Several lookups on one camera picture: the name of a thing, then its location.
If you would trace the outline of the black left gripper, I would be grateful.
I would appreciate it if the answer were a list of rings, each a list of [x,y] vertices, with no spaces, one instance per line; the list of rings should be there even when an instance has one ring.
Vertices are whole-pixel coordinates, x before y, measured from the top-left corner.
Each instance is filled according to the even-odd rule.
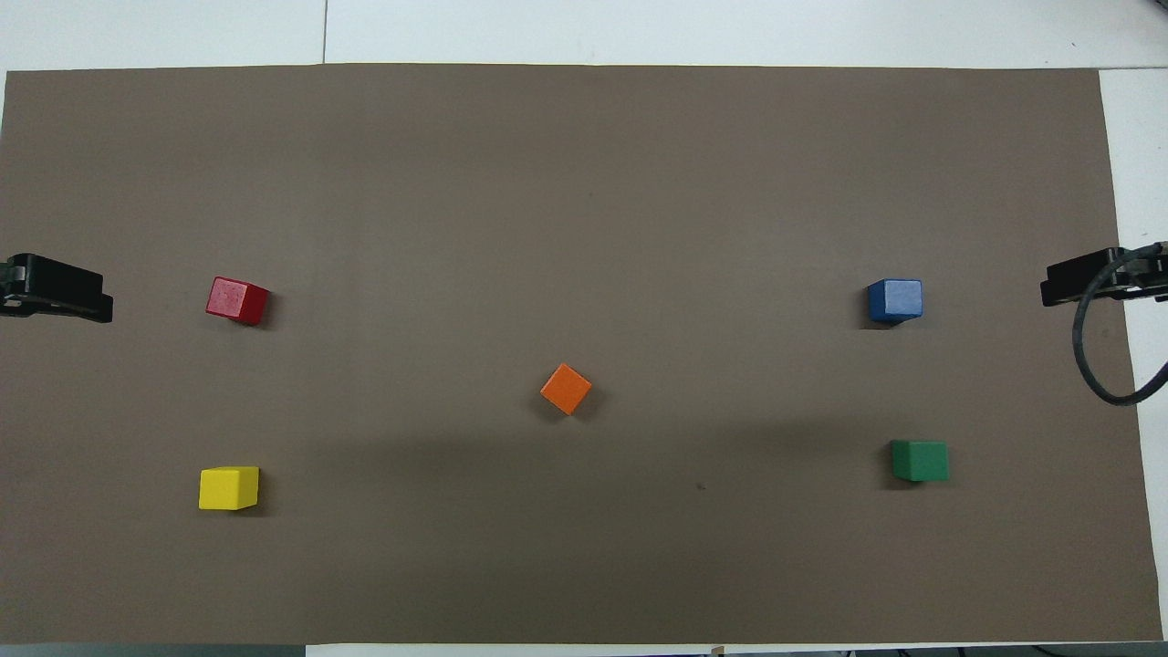
[[[58,260],[33,256],[35,295],[98,295],[79,303],[32,298],[26,300],[26,267],[30,254],[16,254],[1,263],[1,314],[26,318],[33,314],[83,318],[95,323],[113,320],[113,296],[103,293],[103,276]]]

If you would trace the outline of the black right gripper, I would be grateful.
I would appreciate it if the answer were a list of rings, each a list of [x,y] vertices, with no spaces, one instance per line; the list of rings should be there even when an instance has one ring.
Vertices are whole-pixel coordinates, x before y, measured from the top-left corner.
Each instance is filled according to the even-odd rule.
[[[1131,300],[1152,297],[1167,300],[1167,242],[1156,242],[1136,249],[1104,248],[1047,267],[1048,286],[1040,288],[1043,307],[1055,307],[1082,300],[1087,286],[1104,267],[1121,257],[1122,283],[1126,288],[1104,286],[1092,298]]]

